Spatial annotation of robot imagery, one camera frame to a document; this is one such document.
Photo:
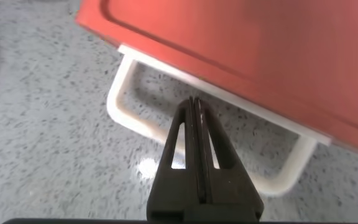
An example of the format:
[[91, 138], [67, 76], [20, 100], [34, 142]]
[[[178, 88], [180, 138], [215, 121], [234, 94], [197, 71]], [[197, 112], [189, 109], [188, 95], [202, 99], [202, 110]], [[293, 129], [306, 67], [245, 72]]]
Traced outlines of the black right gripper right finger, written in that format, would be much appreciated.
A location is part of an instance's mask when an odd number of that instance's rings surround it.
[[257, 222], [264, 204], [212, 108], [196, 99], [201, 208], [219, 222]]

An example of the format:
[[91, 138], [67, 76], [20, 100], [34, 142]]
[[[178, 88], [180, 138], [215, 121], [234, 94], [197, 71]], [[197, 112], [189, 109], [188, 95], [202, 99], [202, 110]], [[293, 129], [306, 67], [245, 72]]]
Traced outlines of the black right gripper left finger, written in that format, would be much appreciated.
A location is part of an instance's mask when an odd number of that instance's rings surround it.
[[[181, 222], [185, 210], [198, 204], [197, 168], [191, 115], [194, 100], [182, 101], [168, 132], [157, 173], [147, 201], [150, 222]], [[180, 125], [185, 125], [185, 168], [172, 168]]]

